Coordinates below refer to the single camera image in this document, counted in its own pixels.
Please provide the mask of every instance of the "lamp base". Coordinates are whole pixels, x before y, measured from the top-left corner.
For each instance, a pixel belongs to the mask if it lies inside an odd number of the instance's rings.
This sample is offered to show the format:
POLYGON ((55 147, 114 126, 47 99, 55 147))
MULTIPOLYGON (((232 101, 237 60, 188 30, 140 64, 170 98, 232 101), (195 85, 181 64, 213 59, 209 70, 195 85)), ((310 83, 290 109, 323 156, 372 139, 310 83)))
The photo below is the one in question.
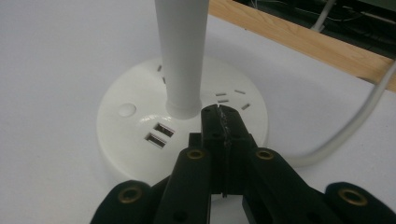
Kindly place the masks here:
MULTIPOLYGON (((201 116, 174 119, 166 111, 162 60, 136 65, 109 88, 99 107, 97 135, 101 152, 119 181, 154 185, 172 173, 189 134, 201 131, 201 116)), ((244 74, 226 63, 204 58, 203 107, 230 106, 240 113, 258 146, 268 135, 264 100, 244 74)))

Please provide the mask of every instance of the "wooden edge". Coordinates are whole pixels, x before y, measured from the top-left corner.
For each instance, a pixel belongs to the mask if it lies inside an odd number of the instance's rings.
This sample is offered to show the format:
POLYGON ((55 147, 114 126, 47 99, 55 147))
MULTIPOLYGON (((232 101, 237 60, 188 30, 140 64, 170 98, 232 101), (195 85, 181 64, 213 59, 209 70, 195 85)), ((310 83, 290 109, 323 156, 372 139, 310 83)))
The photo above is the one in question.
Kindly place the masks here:
MULTIPOLYGON (((378 82, 392 59, 306 29, 233 0, 210 0, 209 14, 272 39, 354 77, 378 82)), ((396 92, 396 76, 388 90, 396 92)))

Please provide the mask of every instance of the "wooden board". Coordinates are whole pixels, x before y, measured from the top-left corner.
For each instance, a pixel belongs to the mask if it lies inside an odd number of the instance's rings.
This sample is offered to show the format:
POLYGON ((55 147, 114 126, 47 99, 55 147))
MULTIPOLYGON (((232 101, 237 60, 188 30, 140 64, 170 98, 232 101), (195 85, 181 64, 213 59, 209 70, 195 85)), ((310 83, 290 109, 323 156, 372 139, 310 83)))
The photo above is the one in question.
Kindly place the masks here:
MULTIPOLYGON (((300 51, 355 77, 378 82, 393 60, 233 0, 210 0, 209 14, 300 51)), ((396 92, 396 76, 388 90, 396 92)))

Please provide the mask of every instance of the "brass ring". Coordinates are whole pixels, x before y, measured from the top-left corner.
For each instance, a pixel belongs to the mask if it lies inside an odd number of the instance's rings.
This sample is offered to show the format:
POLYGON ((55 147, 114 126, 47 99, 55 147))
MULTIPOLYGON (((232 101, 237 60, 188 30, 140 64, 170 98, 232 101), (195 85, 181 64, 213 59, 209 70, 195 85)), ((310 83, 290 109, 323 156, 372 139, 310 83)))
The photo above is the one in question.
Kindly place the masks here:
POLYGON ((187 152, 187 157, 192 160, 199 160, 204 155, 205 155, 205 153, 200 149, 193 149, 193 150, 190 150, 189 152, 187 152))
POLYGON ((347 203, 356 206, 365 206, 368 203, 366 197, 354 189, 339 189, 338 195, 347 203))
POLYGON ((274 153, 268 151, 268 150, 260 150, 256 152, 256 156, 262 160, 271 160, 274 158, 274 153))
POLYGON ((123 189, 119 193, 119 201, 121 203, 134 203, 142 197, 142 189, 138 186, 131 186, 123 189))

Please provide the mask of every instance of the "white cable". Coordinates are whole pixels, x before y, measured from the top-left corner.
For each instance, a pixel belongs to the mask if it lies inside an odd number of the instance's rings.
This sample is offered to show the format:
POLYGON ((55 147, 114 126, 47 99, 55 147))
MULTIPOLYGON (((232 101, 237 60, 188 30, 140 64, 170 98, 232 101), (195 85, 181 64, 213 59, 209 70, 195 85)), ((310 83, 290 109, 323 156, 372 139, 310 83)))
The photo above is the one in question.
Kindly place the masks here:
POLYGON ((388 86, 392 75, 396 72, 396 61, 390 67, 388 72, 382 77, 381 81, 373 88, 369 97, 367 98, 364 105, 361 107, 355 117, 350 120, 344 128, 336 133, 332 138, 326 141, 322 146, 315 149, 313 152, 302 156, 302 157, 285 157, 285 160, 292 167, 302 167, 313 165, 319 161, 322 161, 334 151, 339 148, 350 135, 356 132, 364 121, 373 112, 376 104, 378 103, 382 93, 388 86))

